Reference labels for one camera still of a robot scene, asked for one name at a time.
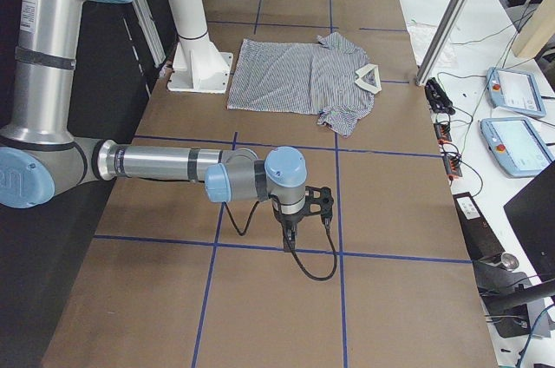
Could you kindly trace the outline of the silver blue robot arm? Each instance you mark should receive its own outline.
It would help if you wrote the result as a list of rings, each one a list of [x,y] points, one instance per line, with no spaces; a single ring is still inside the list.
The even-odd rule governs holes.
[[[275,148],[260,159],[247,148],[134,147],[70,134],[69,105],[87,1],[22,0],[13,109],[1,130],[1,202],[34,207],[81,184],[116,177],[200,182],[214,203],[271,201],[284,250],[293,252],[297,225],[310,212],[305,160],[297,149]]]

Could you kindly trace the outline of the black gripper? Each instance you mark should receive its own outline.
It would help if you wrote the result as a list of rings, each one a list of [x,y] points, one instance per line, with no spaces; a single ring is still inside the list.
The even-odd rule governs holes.
[[[293,214],[286,214],[283,208],[279,208],[278,205],[274,205],[273,213],[274,217],[284,230],[284,251],[286,253],[294,253],[296,251],[297,226],[298,223],[304,218],[303,210],[299,210]]]

